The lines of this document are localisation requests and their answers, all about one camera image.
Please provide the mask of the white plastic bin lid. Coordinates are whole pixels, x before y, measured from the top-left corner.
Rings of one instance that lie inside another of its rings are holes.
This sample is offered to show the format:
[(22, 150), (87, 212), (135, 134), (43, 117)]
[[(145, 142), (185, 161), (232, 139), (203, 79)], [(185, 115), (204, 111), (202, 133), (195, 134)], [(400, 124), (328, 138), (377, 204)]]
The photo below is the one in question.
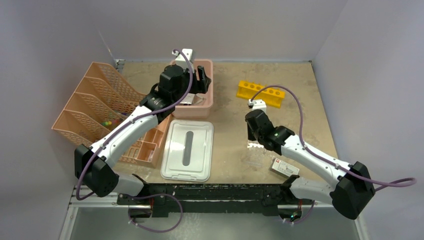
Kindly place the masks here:
[(210, 178), (214, 125), (208, 121), (172, 120), (160, 174), (164, 179), (206, 182)]

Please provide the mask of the clear plastic well plate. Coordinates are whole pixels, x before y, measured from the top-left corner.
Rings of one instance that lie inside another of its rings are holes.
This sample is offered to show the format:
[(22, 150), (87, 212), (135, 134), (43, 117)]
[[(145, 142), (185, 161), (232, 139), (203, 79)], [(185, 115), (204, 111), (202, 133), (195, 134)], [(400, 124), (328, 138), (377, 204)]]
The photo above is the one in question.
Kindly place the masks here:
[(266, 156), (265, 152), (266, 149), (263, 145), (257, 141), (248, 140), (242, 160), (248, 165), (261, 168), (263, 166), (263, 158)]

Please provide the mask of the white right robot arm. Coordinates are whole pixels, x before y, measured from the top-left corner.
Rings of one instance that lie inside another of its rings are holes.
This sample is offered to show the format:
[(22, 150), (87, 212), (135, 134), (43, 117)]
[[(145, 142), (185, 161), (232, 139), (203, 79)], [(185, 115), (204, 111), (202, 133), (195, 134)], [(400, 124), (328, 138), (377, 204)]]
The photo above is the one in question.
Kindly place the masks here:
[(320, 176), (324, 181), (291, 175), (281, 184), (280, 196), (288, 204), (308, 199), (332, 205), (342, 216), (355, 220), (374, 197), (375, 187), (368, 168), (333, 158), (308, 143), (284, 126), (274, 126), (263, 110), (245, 115), (248, 139), (258, 141), (268, 151), (294, 160)]

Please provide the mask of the small white sachet packet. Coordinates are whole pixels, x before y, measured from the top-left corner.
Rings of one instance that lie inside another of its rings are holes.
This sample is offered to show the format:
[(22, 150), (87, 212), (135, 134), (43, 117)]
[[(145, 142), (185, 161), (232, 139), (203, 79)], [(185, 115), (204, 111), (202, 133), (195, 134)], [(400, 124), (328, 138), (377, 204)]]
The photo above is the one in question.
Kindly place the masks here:
[(203, 99), (196, 94), (188, 93), (187, 96), (179, 103), (181, 106), (191, 106), (200, 103)]

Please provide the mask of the orange plastic file organizer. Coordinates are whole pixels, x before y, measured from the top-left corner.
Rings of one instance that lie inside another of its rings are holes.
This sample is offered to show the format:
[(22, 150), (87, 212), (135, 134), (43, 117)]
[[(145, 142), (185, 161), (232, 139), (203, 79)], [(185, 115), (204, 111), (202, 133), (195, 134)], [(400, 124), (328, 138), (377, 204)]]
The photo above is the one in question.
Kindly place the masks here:
[[(76, 146), (89, 147), (122, 123), (144, 96), (112, 65), (92, 62), (52, 129)], [(171, 119), (168, 116), (136, 140), (120, 161), (155, 168), (162, 155)]]

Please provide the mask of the black aluminium base frame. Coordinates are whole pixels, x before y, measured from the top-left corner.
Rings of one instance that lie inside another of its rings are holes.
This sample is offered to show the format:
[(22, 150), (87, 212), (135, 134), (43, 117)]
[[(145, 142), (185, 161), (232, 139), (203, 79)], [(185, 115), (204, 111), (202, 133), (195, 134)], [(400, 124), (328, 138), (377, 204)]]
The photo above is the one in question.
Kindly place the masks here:
[(206, 184), (148, 183), (136, 197), (111, 192), (104, 197), (95, 194), (77, 200), (73, 193), (72, 207), (123, 208), (138, 217), (142, 210), (151, 211), (154, 218), (166, 218), (170, 213), (261, 214), (267, 217), (289, 217), (310, 207), (310, 197), (297, 199), (282, 184)]

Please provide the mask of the yellow test tube rack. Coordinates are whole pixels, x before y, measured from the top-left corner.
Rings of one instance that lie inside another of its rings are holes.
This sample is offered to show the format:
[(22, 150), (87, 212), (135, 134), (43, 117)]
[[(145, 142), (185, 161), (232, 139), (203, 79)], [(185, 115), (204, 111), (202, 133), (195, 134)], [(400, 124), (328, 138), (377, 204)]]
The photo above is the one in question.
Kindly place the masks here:
[[(241, 99), (251, 99), (258, 91), (263, 89), (265, 86), (256, 84), (254, 82), (249, 82), (241, 80), (237, 86), (236, 97)], [(285, 93), (282, 90), (277, 90), (275, 88), (267, 88), (261, 91), (256, 97), (255, 100), (263, 100), (267, 106), (280, 108), (285, 98)]]

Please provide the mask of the pink plastic bin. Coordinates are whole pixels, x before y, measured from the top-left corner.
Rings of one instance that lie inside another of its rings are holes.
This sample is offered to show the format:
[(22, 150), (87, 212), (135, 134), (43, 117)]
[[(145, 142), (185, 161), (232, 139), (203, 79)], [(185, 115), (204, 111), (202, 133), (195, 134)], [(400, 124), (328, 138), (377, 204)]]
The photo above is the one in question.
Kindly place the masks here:
[(195, 59), (194, 66), (203, 66), (207, 77), (211, 79), (208, 91), (205, 94), (196, 94), (192, 104), (178, 105), (172, 113), (176, 119), (207, 119), (214, 105), (214, 64), (210, 59)]

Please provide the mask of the small white cardboard box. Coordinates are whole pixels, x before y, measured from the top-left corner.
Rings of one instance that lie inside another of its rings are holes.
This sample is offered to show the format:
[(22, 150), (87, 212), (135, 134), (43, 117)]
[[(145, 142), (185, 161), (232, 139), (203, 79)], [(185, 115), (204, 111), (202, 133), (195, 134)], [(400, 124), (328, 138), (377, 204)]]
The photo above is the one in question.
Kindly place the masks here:
[(274, 158), (272, 160), (272, 163), (270, 165), (269, 170), (273, 173), (276, 173), (278, 175), (281, 176), (286, 176), (286, 177), (290, 177), (292, 175), (298, 175), (300, 172), (300, 169), (279, 159), (279, 158)]

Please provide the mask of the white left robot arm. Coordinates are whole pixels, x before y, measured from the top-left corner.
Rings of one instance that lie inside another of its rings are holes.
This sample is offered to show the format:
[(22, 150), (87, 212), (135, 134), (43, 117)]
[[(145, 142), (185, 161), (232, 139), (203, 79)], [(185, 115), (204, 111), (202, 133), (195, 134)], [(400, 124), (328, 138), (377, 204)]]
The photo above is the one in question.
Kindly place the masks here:
[(166, 66), (159, 81), (118, 127), (90, 146), (81, 144), (75, 149), (75, 197), (81, 201), (91, 195), (118, 193), (129, 195), (138, 205), (146, 203), (149, 191), (144, 181), (134, 174), (117, 173), (113, 166), (136, 140), (171, 115), (188, 94), (205, 94), (211, 83), (202, 65)]

